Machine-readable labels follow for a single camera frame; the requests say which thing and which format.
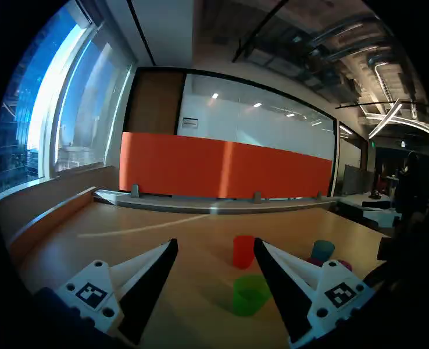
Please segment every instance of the wooden table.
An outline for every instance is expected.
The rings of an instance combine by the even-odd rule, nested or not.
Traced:
[[[115,265],[177,238],[179,253],[141,347],[287,348],[288,335],[273,299],[250,318],[231,313],[234,280],[261,273],[256,262],[247,270],[232,266],[233,238],[239,234],[261,237],[301,258],[309,257],[315,240],[330,240],[336,246],[333,258],[350,262],[360,278],[380,264],[376,255],[382,234],[320,208],[189,215],[91,203],[30,253],[20,275],[32,292],[55,288],[94,259]]]

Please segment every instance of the person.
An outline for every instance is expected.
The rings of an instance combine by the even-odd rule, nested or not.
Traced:
[[[401,229],[410,230],[415,222],[422,221],[429,200],[423,188],[420,161],[418,155],[408,154],[405,170],[399,173],[399,184],[395,189],[394,204],[397,213],[401,213]]]

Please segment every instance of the glass wall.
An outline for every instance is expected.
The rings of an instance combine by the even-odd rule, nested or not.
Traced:
[[[334,132],[333,119],[293,99],[236,81],[187,75],[178,135],[235,141],[334,161]]]
[[[116,35],[70,1],[33,39],[0,108],[0,193],[103,163],[135,61]]]
[[[129,68],[106,26],[85,44],[60,111],[56,171],[103,161],[113,110]]]
[[[38,171],[39,91],[60,47],[80,32],[62,8],[37,34],[13,72],[0,108],[0,192],[43,176]]]
[[[368,142],[342,122],[339,122],[339,137],[339,166],[334,196],[356,194],[362,191],[360,188],[369,191],[373,176],[366,172]]]

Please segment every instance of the plastic cup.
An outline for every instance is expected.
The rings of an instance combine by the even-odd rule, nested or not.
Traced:
[[[245,275],[234,282],[233,310],[237,316],[252,316],[271,297],[262,275]]]
[[[255,259],[253,244],[255,238],[250,235],[240,235],[234,238],[233,264],[239,269],[246,269]]]
[[[346,267],[347,269],[349,269],[350,271],[352,271],[352,265],[347,262],[344,261],[343,259],[338,259],[338,261],[340,262],[340,264],[342,264],[344,267]]]
[[[316,265],[316,266],[323,266],[323,261],[320,261],[319,259],[314,259],[314,258],[308,258],[307,260],[306,260],[307,262],[309,262],[309,263],[311,263],[311,264],[314,264],[314,265]]]
[[[326,262],[331,258],[335,246],[327,240],[316,240],[313,245],[311,258]]]

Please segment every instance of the blue cup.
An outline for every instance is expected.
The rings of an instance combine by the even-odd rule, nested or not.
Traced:
[[[327,240],[316,240],[313,245],[311,258],[326,262],[331,258],[334,250],[335,246],[332,242]]]

